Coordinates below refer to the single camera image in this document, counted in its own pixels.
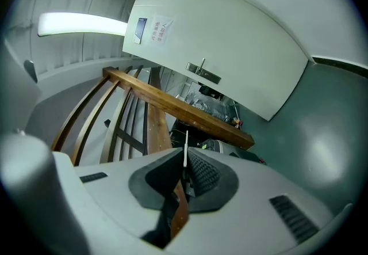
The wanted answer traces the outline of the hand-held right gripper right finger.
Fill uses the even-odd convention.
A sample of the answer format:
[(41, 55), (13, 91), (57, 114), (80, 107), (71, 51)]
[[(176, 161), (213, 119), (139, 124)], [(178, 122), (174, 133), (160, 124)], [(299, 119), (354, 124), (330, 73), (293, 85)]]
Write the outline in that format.
[(189, 149), (229, 166), (239, 187), (219, 210), (190, 214), (170, 254), (313, 254), (331, 235), (327, 206), (260, 163)]

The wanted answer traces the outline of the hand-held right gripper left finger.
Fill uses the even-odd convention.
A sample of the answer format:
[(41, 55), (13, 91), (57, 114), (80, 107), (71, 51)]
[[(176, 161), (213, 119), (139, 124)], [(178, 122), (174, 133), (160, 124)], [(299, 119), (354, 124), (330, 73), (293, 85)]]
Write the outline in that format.
[(131, 175), (155, 161), (167, 161), (181, 149), (169, 149), (117, 163), (74, 167), (55, 152), (62, 194), (82, 232), (78, 249), (70, 242), (65, 254), (184, 254), (185, 239), (176, 237), (160, 249), (143, 240), (158, 225), (160, 209), (143, 207), (129, 186)]

